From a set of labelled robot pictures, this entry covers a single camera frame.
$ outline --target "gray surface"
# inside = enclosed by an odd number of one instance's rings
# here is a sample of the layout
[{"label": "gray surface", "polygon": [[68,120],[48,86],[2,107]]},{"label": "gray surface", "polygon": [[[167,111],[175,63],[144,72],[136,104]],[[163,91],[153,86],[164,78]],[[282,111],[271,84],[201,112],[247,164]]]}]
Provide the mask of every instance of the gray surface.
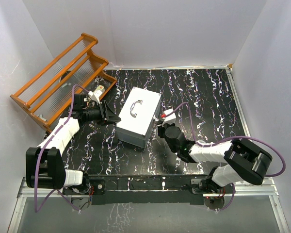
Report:
[{"label": "gray surface", "polygon": [[25,152],[43,135],[9,96],[52,59],[23,2],[0,0],[0,233],[8,229],[25,175]]},{"label": "gray surface", "polygon": [[110,67],[233,63],[266,0],[23,0],[56,57],[82,32]]},{"label": "gray surface", "polygon": [[[233,69],[251,135],[285,157],[287,170],[275,183],[291,230],[291,0],[267,2]],[[273,158],[269,173],[281,169]]]},{"label": "gray surface", "polygon": [[205,208],[185,203],[108,204],[90,206],[79,215],[62,198],[50,198],[35,214],[33,198],[27,198],[18,232],[279,232],[268,196],[237,196],[218,214]]}]

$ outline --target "white box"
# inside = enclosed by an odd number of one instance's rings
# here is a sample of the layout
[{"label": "white box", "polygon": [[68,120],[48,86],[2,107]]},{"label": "white box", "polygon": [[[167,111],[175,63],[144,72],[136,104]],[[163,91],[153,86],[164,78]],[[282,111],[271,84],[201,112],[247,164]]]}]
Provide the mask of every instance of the white box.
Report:
[{"label": "white box", "polygon": [[155,118],[160,113],[161,94],[133,87],[120,114],[115,133],[119,140],[146,147]]}]

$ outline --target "box lid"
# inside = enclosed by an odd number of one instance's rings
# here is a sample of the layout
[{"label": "box lid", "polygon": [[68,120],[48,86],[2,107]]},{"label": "box lid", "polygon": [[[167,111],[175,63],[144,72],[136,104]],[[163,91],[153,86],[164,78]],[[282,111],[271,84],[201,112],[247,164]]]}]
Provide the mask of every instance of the box lid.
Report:
[{"label": "box lid", "polygon": [[116,127],[145,135],[160,100],[160,93],[133,87],[119,114],[121,121]]}]

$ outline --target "orange wooden frame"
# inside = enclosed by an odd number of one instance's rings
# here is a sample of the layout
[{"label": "orange wooden frame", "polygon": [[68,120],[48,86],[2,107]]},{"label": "orange wooden frame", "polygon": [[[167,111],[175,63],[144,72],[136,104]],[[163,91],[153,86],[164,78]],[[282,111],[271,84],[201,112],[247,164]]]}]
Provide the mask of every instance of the orange wooden frame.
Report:
[{"label": "orange wooden frame", "polygon": [[[21,100],[19,96],[24,93],[35,81],[37,81],[45,72],[47,72],[53,65],[55,65],[63,56],[65,56],[73,47],[75,47],[82,40],[89,42],[88,46],[81,51],[73,60],[71,60],[68,65],[66,65],[61,71],[59,71],[44,87],[42,87],[36,94],[34,94],[29,101],[25,102]],[[85,88],[92,80],[97,76],[100,76],[111,82],[111,85],[105,90],[105,92],[100,96],[102,99],[108,91],[116,84],[116,78],[106,74],[103,69],[108,65],[108,61],[104,58],[101,58],[93,53],[92,47],[98,43],[96,37],[82,33],[81,36],[73,42],[67,49],[65,49],[61,54],[59,54],[51,63],[49,63],[43,70],[41,70],[37,75],[35,75],[28,83],[26,83],[21,89],[19,89],[15,94],[10,97],[44,130],[51,132],[51,124],[62,114],[64,109],[71,104],[71,98],[64,103],[60,109],[47,121],[44,121],[35,114],[35,111],[46,101],[52,94],[54,94],[86,61],[90,61],[93,70],[95,72],[83,83]],[[51,86],[59,80],[76,62],[78,62],[84,55],[87,56],[82,59],[70,72],[67,74],[55,87],[51,89]],[[75,91],[76,94],[80,93],[82,90],[77,88]]]}]

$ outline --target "box handle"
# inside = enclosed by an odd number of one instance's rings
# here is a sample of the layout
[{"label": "box handle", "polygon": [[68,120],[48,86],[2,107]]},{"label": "box handle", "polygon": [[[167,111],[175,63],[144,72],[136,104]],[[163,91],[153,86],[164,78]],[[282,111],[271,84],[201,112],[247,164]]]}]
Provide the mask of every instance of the box handle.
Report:
[{"label": "box handle", "polygon": [[143,100],[137,100],[135,101],[134,103],[132,103],[131,107],[130,107],[130,115],[133,117],[133,118],[136,118],[137,114],[136,113],[132,113],[132,111],[134,110],[134,107],[135,107],[135,104],[139,103],[139,104],[142,104]]}]

